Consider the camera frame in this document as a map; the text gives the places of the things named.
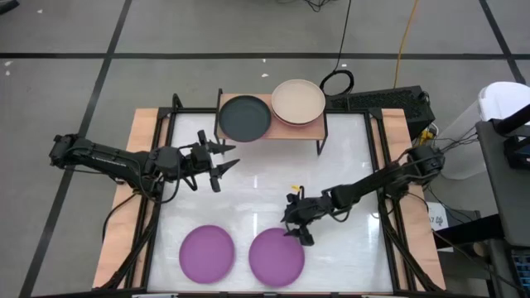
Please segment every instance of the white paper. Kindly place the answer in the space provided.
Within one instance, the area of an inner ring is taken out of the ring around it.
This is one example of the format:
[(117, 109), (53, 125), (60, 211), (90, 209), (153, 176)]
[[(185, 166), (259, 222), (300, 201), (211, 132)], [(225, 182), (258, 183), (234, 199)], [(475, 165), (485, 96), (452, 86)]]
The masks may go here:
[[(436, 202), (427, 202), (429, 205), (429, 219), (431, 220), (431, 228), (435, 231), (448, 228), (446, 209), (442, 204)], [(438, 252), (453, 252), (453, 248), (441, 248)]]

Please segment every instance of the beige plate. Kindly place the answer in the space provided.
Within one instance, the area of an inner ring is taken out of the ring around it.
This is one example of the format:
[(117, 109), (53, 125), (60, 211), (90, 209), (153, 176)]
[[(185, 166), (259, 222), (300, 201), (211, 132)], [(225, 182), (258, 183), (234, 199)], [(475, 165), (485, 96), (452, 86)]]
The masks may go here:
[(317, 119), (325, 107), (325, 96), (317, 85), (304, 79), (290, 79), (272, 92), (272, 110), (281, 120), (305, 124)]

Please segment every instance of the purple plate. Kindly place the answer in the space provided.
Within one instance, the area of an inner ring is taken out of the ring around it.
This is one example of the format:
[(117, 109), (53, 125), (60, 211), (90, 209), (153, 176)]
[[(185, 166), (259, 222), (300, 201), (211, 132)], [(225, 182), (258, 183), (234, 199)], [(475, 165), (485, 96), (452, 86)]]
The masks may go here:
[(265, 285), (292, 284), (304, 269), (304, 249), (294, 237), (285, 237), (283, 228), (261, 232), (252, 242), (248, 260), (252, 272)]
[(181, 269), (194, 282), (220, 281), (234, 264), (234, 242), (226, 231), (214, 225), (198, 227), (189, 233), (179, 251)]

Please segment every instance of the black box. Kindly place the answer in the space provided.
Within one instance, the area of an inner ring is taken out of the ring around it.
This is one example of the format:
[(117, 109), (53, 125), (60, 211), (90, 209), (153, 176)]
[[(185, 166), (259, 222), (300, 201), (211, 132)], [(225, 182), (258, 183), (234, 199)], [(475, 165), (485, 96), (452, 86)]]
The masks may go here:
[(357, 108), (401, 108), (405, 111), (411, 140), (435, 120), (429, 94), (420, 86), (329, 96), (326, 98), (326, 108), (342, 111)]

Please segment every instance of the white table surface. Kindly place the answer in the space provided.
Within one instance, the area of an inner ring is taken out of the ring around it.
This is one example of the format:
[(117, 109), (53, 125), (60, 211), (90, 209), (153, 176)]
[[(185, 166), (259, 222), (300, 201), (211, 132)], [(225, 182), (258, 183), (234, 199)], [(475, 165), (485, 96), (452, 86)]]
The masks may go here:
[[(206, 174), (196, 177), (199, 189), (195, 192), (182, 181), (177, 197), (161, 209), (148, 290), (391, 292), (375, 193), (365, 195), (345, 223), (326, 217), (309, 226), (315, 245), (304, 247), (304, 270), (291, 285), (265, 286), (250, 270), (248, 249), (256, 235), (268, 228), (284, 228), (280, 220), (287, 205), (286, 194), (295, 192), (292, 185), (304, 185), (306, 196), (318, 196), (323, 189), (354, 183), (373, 172), (362, 115), (328, 115), (328, 128), (320, 156), (316, 155), (315, 141), (227, 141), (237, 148), (225, 156), (214, 156), (214, 163), (241, 161), (219, 181), (219, 193), (211, 190)], [(214, 140), (214, 115), (178, 114), (172, 146), (197, 142), (200, 129)], [(174, 187), (166, 184), (164, 199)], [(224, 228), (236, 247), (231, 272), (209, 285), (194, 283), (179, 266), (184, 237), (205, 224)]]

